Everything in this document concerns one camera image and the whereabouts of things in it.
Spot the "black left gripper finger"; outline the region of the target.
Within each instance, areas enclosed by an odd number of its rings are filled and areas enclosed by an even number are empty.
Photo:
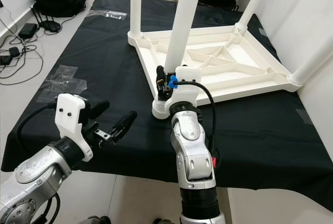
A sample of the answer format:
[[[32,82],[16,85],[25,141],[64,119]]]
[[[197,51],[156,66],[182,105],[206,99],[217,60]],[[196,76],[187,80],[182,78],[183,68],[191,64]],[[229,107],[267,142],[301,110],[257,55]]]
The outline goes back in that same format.
[[[110,107],[110,101],[103,100],[98,101],[98,103],[95,103],[94,105],[91,105],[90,108],[86,112],[86,118],[88,120],[96,120],[100,115],[102,115],[105,110],[109,109]]]
[[[124,115],[109,132],[109,141],[119,141],[129,132],[133,122],[137,117],[137,112],[131,110]]]

